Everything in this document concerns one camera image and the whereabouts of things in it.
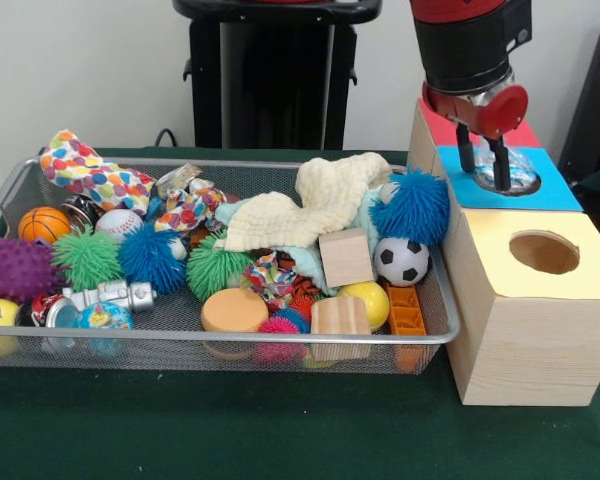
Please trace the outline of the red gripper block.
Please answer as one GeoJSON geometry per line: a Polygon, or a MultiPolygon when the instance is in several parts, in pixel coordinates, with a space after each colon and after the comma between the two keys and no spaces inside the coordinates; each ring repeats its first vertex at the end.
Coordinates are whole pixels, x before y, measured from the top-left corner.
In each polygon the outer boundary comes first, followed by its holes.
{"type": "Polygon", "coordinates": [[[516,129],[526,115],[529,98],[525,88],[518,84],[500,84],[496,89],[475,95],[451,95],[436,91],[424,82],[422,99],[434,113],[457,123],[456,142],[465,173],[475,170],[469,131],[487,138],[494,154],[495,189],[508,191],[511,187],[509,151],[502,136],[516,129]]]}

